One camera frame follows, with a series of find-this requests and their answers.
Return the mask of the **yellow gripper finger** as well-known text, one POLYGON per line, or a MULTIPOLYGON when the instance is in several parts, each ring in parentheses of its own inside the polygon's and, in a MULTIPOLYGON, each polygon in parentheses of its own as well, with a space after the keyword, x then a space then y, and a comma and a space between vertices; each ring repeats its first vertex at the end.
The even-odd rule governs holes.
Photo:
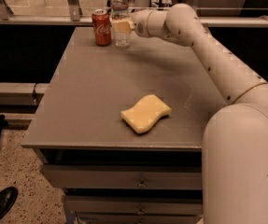
POLYGON ((115 33, 129 34, 134 29, 134 24, 131 20, 113 20, 112 28, 115 33))

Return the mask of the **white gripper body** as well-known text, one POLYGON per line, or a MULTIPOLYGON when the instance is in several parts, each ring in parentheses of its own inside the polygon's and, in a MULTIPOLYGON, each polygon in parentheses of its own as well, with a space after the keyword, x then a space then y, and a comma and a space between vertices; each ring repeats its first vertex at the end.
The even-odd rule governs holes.
POLYGON ((131 14, 134 23, 134 31, 141 37, 169 37, 165 20, 166 11, 144 9, 131 14))

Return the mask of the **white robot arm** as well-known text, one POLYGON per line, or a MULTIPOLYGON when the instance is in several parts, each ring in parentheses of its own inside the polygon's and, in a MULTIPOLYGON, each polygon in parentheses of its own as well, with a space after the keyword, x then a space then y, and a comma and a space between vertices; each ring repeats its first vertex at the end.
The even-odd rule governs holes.
POLYGON ((114 30, 191 47, 226 106, 202 142, 204 224, 268 224, 268 83, 177 4, 112 21, 114 30))

